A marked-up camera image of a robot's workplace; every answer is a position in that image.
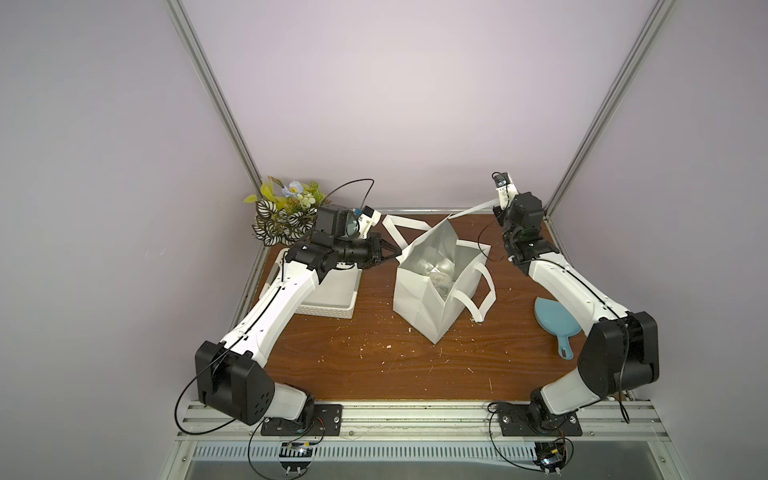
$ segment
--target blue plastic scoop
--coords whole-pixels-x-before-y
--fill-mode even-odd
[[[560,302],[537,298],[534,305],[536,321],[541,328],[558,338],[558,353],[566,360],[574,358],[568,339],[579,334],[581,326]]]

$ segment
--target white basket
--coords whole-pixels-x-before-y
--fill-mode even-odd
[[[275,264],[266,278],[264,287],[259,293],[261,298],[270,284],[280,275],[280,262],[288,251],[283,248],[278,254]],[[341,266],[343,270],[331,270],[323,282],[299,305],[296,313],[300,315],[329,316],[339,319],[350,319],[355,312],[357,290],[360,285],[362,270],[354,266]]]

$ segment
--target blue flower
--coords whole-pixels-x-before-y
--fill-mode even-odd
[[[304,186],[299,181],[292,181],[287,187],[283,187],[283,195],[286,197],[296,197],[298,194],[304,193]]]

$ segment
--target metal vent grille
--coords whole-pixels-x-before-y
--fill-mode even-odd
[[[258,442],[250,447],[252,460],[277,460],[279,442]],[[356,445],[319,445],[313,448],[313,461],[412,461],[412,462],[500,462],[502,458],[490,442],[364,442]],[[535,458],[533,442],[499,442],[499,451],[512,461],[530,462]],[[247,460],[248,442],[198,442],[194,459],[200,461]]]

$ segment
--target black mounting plate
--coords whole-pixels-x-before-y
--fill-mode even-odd
[[[528,405],[516,405],[514,403],[498,402],[495,405],[498,413],[496,419],[498,425],[502,428],[502,436],[505,437],[559,437],[560,430],[567,437],[580,437],[581,425],[575,413],[568,413],[568,419],[558,430],[548,430],[539,432],[531,428],[528,422],[522,419],[527,418]]]
[[[337,437],[341,433],[341,413],[343,407],[338,403],[316,403],[315,404],[315,420],[310,426],[310,430],[305,436],[321,436]],[[323,434],[323,423],[318,422],[316,419],[322,419],[326,426],[325,433]],[[299,436],[302,432],[297,432],[287,427],[286,422],[281,422],[282,419],[264,419],[264,423],[261,425],[261,435],[269,437],[280,437],[295,435]]]

